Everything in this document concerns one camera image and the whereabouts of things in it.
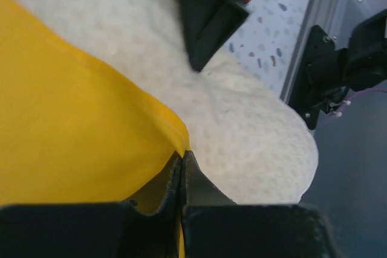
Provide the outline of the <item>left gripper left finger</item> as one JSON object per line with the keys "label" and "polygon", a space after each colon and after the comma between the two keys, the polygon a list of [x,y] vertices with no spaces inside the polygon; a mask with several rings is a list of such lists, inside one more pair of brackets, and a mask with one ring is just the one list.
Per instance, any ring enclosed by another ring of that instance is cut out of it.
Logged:
{"label": "left gripper left finger", "polygon": [[182,159],[119,202],[1,208],[1,257],[178,257]]}

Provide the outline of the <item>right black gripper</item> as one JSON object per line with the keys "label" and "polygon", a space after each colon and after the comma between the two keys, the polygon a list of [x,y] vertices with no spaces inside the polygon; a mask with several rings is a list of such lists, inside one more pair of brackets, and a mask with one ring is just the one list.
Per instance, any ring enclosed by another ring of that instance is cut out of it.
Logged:
{"label": "right black gripper", "polygon": [[200,72],[244,23],[251,0],[177,0],[191,68]]}

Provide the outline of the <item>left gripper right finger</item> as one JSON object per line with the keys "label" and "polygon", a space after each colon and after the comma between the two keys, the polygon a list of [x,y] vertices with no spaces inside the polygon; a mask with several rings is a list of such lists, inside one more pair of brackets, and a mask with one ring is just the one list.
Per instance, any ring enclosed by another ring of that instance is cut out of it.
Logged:
{"label": "left gripper right finger", "polygon": [[338,257],[324,218],[297,204],[238,205],[187,151],[181,169],[186,257]]}

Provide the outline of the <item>cream yellow-edged pillow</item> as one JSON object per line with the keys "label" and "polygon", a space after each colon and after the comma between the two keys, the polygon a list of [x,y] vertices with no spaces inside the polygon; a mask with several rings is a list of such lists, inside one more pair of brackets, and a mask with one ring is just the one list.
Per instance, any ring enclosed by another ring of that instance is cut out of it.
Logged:
{"label": "cream yellow-edged pillow", "polygon": [[239,204],[292,204],[318,151],[304,121],[220,50],[201,73],[183,51],[176,0],[18,0],[185,123],[201,170]]}

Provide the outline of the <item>yellow pillowcase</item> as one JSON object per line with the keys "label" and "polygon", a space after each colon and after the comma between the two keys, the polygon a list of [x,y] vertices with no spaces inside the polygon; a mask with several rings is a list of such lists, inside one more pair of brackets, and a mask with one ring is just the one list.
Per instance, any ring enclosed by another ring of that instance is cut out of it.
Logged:
{"label": "yellow pillowcase", "polygon": [[1,0],[1,208],[123,201],[188,148],[172,110]]}

